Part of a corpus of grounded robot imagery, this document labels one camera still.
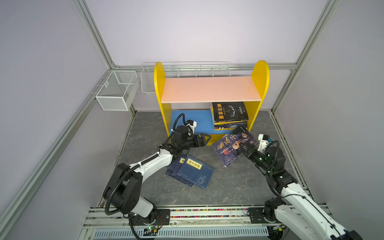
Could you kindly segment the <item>purple portrait cover book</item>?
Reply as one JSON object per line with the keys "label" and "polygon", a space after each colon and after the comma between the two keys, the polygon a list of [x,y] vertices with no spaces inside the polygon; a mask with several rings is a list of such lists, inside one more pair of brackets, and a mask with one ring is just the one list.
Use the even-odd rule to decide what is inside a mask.
{"label": "purple portrait cover book", "polygon": [[239,126],[244,126],[245,128],[247,128],[248,127],[248,123],[247,124],[246,123],[243,123],[243,124],[241,124],[241,123],[239,123],[239,124],[229,124],[229,125],[225,124],[225,125],[221,125],[221,126],[213,126],[213,128],[214,128],[215,131],[218,131],[218,130],[234,130],[234,129],[236,129]]}

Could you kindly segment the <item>black antler cover book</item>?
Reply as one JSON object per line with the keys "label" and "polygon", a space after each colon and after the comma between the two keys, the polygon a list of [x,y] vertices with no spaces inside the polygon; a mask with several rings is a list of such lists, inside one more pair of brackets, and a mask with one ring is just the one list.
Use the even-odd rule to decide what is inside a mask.
{"label": "black antler cover book", "polygon": [[216,102],[211,106],[214,123],[248,121],[244,102]]}

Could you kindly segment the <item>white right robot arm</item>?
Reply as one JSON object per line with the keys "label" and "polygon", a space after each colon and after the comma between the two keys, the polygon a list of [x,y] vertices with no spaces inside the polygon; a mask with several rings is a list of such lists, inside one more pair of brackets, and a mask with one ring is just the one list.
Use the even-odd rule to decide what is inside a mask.
{"label": "white right robot arm", "polygon": [[360,240],[354,230],[330,217],[285,169],[286,157],[279,141],[269,143],[264,151],[246,144],[244,155],[264,173],[268,186],[276,196],[265,202],[265,218],[284,224],[302,240]]}

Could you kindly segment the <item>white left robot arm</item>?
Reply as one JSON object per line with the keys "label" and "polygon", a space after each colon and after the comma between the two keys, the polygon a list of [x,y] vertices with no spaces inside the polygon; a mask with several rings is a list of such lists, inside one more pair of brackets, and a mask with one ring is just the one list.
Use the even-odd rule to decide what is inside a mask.
{"label": "white left robot arm", "polygon": [[196,135],[190,126],[178,126],[154,154],[134,164],[119,164],[103,192],[103,198],[106,200],[105,214],[133,214],[153,222],[157,217],[157,207],[141,197],[142,183],[160,169],[175,162],[184,150],[204,147],[211,138],[208,134]]}

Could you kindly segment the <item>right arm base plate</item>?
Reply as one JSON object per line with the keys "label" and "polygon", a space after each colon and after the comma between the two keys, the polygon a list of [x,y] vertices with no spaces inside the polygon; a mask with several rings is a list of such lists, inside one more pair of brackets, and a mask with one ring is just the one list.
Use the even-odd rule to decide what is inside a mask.
{"label": "right arm base plate", "polygon": [[271,224],[265,213],[265,207],[250,207],[247,210],[247,216],[252,224]]}

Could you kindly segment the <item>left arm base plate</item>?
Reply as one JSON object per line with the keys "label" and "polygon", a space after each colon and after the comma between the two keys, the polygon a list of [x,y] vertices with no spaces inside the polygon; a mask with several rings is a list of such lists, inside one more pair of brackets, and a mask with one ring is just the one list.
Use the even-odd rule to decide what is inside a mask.
{"label": "left arm base plate", "polygon": [[148,217],[144,218],[139,215],[132,217],[133,226],[149,226],[149,225],[158,225],[158,226],[167,226],[170,224],[171,219],[171,210],[170,209],[156,209],[152,211]]}

